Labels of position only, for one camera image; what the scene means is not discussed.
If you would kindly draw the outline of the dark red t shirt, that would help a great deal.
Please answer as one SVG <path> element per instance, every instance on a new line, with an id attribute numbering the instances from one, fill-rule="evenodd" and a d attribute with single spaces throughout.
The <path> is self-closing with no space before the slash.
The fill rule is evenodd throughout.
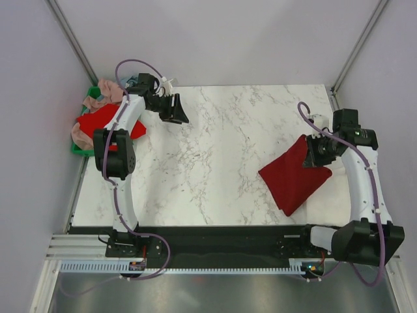
<path id="1" fill-rule="evenodd" d="M 259 170 L 278 209 L 291 216 L 331 176 L 326 167 L 305 168 L 306 135 L 301 135 L 280 157 Z"/>

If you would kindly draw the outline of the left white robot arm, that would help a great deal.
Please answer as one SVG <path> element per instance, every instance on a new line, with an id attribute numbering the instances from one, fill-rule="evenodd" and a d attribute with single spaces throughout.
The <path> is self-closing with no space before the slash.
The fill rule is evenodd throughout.
<path id="1" fill-rule="evenodd" d="M 110 258 L 134 258 L 142 254 L 143 241 L 132 233 L 138 230 L 139 222 L 132 199 L 136 155 L 130 135 L 146 110 L 157 113 L 163 122 L 180 125 L 189 122 L 171 81 L 141 73 L 137 83 L 127 89 L 110 122 L 93 133 L 96 168 L 111 192 L 113 225 L 106 244 L 106 256 Z"/>

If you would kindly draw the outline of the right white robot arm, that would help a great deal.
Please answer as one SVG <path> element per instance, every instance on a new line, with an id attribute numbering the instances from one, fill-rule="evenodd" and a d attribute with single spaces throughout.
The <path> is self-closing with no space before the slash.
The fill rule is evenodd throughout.
<path id="1" fill-rule="evenodd" d="M 298 240 L 299 251 L 308 257 L 322 248 L 337 261 L 361 265 L 386 265 L 405 239 L 403 227 L 392 222 L 382 195 L 378 173 L 377 135 L 362 128 L 358 111 L 341 109 L 333 119 L 312 115 L 304 102 L 298 103 L 303 120 L 313 129 L 307 136 L 303 166 L 319 169 L 341 159 L 347 174 L 351 202 L 350 221 L 342 226 L 310 226 Z"/>

